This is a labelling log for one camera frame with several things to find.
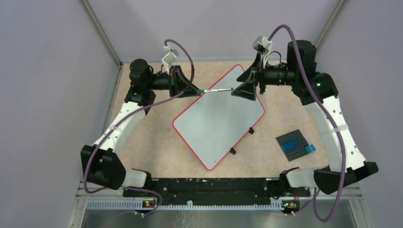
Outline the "green white marker pen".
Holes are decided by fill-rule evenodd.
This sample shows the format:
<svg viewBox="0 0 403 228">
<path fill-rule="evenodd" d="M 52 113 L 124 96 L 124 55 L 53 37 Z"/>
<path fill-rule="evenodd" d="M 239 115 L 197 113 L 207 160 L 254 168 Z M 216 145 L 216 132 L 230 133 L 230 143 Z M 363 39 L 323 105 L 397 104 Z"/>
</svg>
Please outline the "green white marker pen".
<svg viewBox="0 0 403 228">
<path fill-rule="evenodd" d="M 221 89 L 200 89 L 198 92 L 200 94 L 205 94 L 205 93 L 213 93 L 213 92 L 227 92 L 227 91 L 232 91 L 233 88 L 221 88 Z"/>
</svg>

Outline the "red-edged whiteboard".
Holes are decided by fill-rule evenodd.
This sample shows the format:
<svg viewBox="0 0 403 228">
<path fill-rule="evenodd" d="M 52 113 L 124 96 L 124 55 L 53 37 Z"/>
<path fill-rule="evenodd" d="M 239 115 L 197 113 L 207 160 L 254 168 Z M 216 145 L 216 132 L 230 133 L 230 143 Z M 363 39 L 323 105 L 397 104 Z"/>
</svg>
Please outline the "red-edged whiteboard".
<svg viewBox="0 0 403 228">
<path fill-rule="evenodd" d="M 207 170 L 213 170 L 262 118 L 259 98 L 248 100 L 227 92 L 198 97 L 172 121 L 172 126 Z"/>
</svg>

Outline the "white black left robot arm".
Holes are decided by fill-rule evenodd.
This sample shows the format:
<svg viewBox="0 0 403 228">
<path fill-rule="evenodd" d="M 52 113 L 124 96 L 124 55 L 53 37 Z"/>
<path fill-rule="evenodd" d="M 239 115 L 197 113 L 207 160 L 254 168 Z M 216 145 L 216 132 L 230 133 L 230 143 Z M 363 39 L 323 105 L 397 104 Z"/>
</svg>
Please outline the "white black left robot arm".
<svg viewBox="0 0 403 228">
<path fill-rule="evenodd" d="M 181 66 L 172 65 L 169 60 L 162 63 L 165 71 L 158 72 L 154 72 L 144 59 L 131 62 L 130 87 L 118 115 L 99 139 L 81 149 L 83 184 L 87 193 L 93 193 L 88 189 L 89 183 L 99 185 L 100 190 L 134 187 L 140 196 L 152 192 L 152 183 L 147 180 L 148 173 L 125 167 L 119 153 L 134 128 L 152 107 L 175 98 L 201 95 L 199 88 L 193 84 L 195 67 L 192 60 L 190 66 L 191 75 L 187 78 Z"/>
</svg>

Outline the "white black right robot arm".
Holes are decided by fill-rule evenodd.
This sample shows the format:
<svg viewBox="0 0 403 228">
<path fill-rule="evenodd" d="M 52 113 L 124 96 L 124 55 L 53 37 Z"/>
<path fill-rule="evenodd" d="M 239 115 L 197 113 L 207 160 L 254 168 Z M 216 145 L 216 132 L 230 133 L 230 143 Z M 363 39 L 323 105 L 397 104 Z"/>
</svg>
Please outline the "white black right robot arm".
<svg viewBox="0 0 403 228">
<path fill-rule="evenodd" d="M 243 72 L 231 95 L 256 100 L 266 86 L 289 86 L 311 115 L 325 145 L 329 164 L 323 168 L 292 168 L 283 171 L 279 191 L 291 196 L 300 187 L 316 188 L 325 194 L 357 183 L 379 171 L 359 151 L 341 111 L 338 89 L 327 73 L 316 70 L 316 47 L 307 40 L 288 43 L 287 61 L 270 65 L 272 42 L 258 37 L 253 48 L 257 55 Z"/>
</svg>

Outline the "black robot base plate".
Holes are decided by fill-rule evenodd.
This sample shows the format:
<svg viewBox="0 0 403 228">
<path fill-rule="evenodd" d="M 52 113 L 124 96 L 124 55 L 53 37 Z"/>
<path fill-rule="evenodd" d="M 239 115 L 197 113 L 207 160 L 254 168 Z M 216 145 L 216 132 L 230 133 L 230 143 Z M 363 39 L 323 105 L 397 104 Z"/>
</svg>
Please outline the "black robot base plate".
<svg viewBox="0 0 403 228">
<path fill-rule="evenodd" d="M 148 180 L 146 192 L 124 190 L 124 197 L 162 196 L 162 205 L 269 205 L 281 197 L 309 197 L 304 187 L 290 188 L 277 178 L 159 178 Z"/>
</svg>

